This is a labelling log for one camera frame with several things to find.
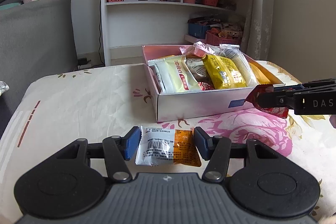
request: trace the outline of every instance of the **white logo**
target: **white logo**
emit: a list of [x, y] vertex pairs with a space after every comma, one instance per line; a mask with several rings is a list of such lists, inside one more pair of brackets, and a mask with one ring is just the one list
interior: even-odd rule
[[170, 181], [170, 180], [172, 180], [172, 177], [171, 176], [168, 176], [168, 175], [166, 175], [165, 177], [163, 177], [163, 180], [165, 180], [165, 181]]

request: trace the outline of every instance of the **teal cushion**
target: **teal cushion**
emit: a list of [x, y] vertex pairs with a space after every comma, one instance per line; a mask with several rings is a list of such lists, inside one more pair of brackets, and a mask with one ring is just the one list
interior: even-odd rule
[[10, 4], [5, 4], [5, 5], [0, 6], [0, 11], [1, 10], [6, 10], [6, 9], [9, 9], [9, 8], [12, 8], [12, 7], [15, 7], [15, 6], [18, 6], [18, 5], [21, 5], [21, 3], [15, 2], [15, 3], [10, 3]]

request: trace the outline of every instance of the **gray sofa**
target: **gray sofa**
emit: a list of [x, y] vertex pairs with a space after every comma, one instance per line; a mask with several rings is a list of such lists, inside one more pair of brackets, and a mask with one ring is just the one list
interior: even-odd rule
[[0, 137], [32, 82], [73, 71], [77, 62], [71, 0], [0, 10], [0, 81], [10, 87], [0, 96]]

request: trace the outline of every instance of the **open box of snacks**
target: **open box of snacks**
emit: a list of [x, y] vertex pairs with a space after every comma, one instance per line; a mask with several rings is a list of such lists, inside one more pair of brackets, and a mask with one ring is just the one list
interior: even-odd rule
[[285, 85], [238, 45], [219, 48], [197, 42], [142, 50], [158, 122], [252, 108], [245, 99], [256, 85]]

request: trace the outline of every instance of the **blue label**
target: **blue label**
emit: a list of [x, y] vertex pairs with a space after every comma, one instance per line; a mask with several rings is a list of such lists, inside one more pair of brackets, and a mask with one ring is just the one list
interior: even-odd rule
[[229, 108], [230, 107], [237, 107], [237, 106], [242, 106], [245, 103], [245, 99], [240, 99], [240, 100], [233, 100], [230, 102], [229, 104]]

